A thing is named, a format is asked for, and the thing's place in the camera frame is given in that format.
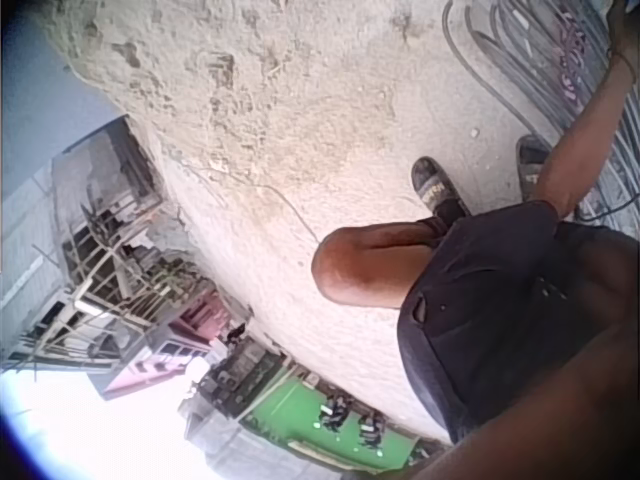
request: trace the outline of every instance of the knee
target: knee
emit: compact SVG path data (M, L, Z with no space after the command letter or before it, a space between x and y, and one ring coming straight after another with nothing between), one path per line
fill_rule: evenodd
M363 272L358 268L360 249L354 230L340 228L328 235L311 262L318 290L337 303L350 303L354 292L363 288Z

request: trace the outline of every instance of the black shorts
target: black shorts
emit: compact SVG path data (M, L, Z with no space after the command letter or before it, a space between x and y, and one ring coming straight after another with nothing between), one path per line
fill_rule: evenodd
M409 292L398 342L409 382L455 443L564 365L599 331L574 301L578 253L603 227L530 202L456 222Z

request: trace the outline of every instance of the concrete ground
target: concrete ground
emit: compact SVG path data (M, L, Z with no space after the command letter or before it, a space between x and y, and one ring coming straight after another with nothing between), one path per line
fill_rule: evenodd
M428 216L409 178L421 155L473 212L518 200L525 131L450 53L445 3L74 0L36 12L74 71L129 112L215 279L252 305L256 328L438 438L403 373L396 312L326 301L310 263L335 228ZM526 108L473 48L465 3L454 38Z

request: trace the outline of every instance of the window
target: window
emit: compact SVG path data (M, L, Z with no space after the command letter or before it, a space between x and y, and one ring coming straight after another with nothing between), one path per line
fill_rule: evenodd
M162 347L162 350L160 350L160 353L166 355L175 355L179 348L180 347L175 343L167 342L165 346Z

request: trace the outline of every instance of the person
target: person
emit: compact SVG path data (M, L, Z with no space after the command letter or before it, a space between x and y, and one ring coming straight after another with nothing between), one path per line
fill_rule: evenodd
M502 414L515 416L523 428L542 431L542 423L546 435L554 428L564 434L563 405L536 410L525 402L530 419L511 409L527 411L518 404L539 386L560 401L549 379L561 371L573 388L572 375L583 371L568 367L572 359L594 339L637 321L638 242L563 221L595 185L638 79L640 10L625 15L624 9L616 0L607 16L612 44L606 75L544 162L531 198L469 216L442 169L423 158L414 167L414 187L433 218L341 228L314 256L312 275L326 298L400 309L398 344L409 383L454 444L490 422L503 425ZM615 368L609 365L603 375L597 361L590 365L598 373L592 382L601 382L590 388L606 392ZM587 409L573 414L574 433L579 414L587 422L593 417ZM580 449L580 436L562 438Z

